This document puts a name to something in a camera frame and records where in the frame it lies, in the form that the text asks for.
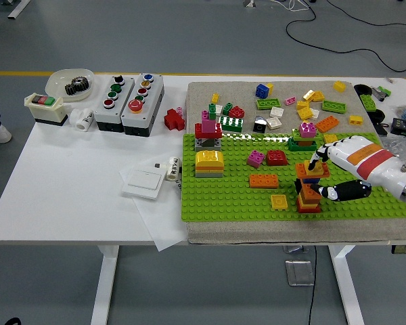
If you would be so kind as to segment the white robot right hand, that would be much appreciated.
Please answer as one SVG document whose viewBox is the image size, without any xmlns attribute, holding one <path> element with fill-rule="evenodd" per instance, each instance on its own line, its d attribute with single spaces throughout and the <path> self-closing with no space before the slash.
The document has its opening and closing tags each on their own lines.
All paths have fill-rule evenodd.
<svg viewBox="0 0 406 325">
<path fill-rule="evenodd" d="M 311 189 L 325 198 L 333 201 L 365 198 L 374 186 L 382 186 L 406 202 L 406 167 L 393 153 L 363 136 L 353 135 L 322 145 L 312 155 L 308 170 L 313 170 L 319 160 L 331 160 L 356 177 L 334 186 L 311 184 Z"/>
</svg>

